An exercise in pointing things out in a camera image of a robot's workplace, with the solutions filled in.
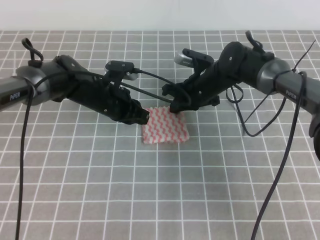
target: logo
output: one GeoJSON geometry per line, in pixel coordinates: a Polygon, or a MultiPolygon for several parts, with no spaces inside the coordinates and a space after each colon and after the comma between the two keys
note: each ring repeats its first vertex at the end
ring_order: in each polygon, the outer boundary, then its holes
{"type": "Polygon", "coordinates": [[[10,95],[10,101],[20,98],[20,92],[10,95]]]}
{"type": "Polygon", "coordinates": [[[289,97],[291,97],[294,100],[297,99],[297,96],[288,90],[285,90],[285,94],[287,94],[289,97]]]}

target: cloth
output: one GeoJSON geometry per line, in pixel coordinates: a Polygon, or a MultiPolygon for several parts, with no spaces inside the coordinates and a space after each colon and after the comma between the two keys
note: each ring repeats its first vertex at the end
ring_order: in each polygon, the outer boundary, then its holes
{"type": "Polygon", "coordinates": [[[189,139],[186,118],[183,112],[171,113],[169,107],[147,108],[149,121],[142,126],[143,142],[182,143],[189,139]]]}

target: pink patterned cloth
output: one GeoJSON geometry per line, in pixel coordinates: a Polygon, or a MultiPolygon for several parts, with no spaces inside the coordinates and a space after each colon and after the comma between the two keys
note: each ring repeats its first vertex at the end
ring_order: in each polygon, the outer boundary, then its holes
{"type": "Polygon", "coordinates": [[[186,118],[183,112],[171,113],[169,107],[147,108],[149,121],[142,126],[143,142],[182,143],[189,139],[186,118]]]}

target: zigzag pattern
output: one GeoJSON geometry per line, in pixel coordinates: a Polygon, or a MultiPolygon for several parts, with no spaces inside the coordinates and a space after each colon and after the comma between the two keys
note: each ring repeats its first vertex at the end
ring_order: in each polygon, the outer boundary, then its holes
{"type": "Polygon", "coordinates": [[[142,126],[145,144],[183,143],[189,139],[183,112],[171,113],[169,107],[151,107],[147,110],[150,112],[149,121],[142,126]]]}

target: gray grid mat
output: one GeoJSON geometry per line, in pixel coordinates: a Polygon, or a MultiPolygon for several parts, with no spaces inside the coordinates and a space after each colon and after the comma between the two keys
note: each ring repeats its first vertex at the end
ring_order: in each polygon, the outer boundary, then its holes
{"type": "MultiPolygon", "coordinates": [[[[244,31],[0,31],[0,78],[27,64],[21,39],[30,38],[46,61],[67,54],[103,74],[107,61],[135,66],[181,82],[192,70],[173,62],[191,48],[218,59],[230,41],[249,45],[244,31]]],[[[320,31],[253,31],[266,51],[298,70],[320,74],[320,31]]],[[[136,87],[160,93],[163,85],[141,76],[136,87]]],[[[240,103],[247,116],[264,97],[248,87],[240,103]]],[[[132,91],[143,107],[162,102],[132,91]]],[[[248,240],[282,159],[294,104],[262,136],[242,135],[234,107],[221,104],[185,112],[190,140],[144,145],[136,125],[69,100],[31,109],[26,138],[21,239],[23,240],[248,240]]],[[[255,132],[275,114],[281,96],[254,114],[255,132]]],[[[0,113],[0,239],[14,238],[19,146],[25,106],[0,113]]],[[[287,166],[264,214],[257,240],[320,239],[319,162],[308,137],[311,116],[301,111],[287,166]]]]}

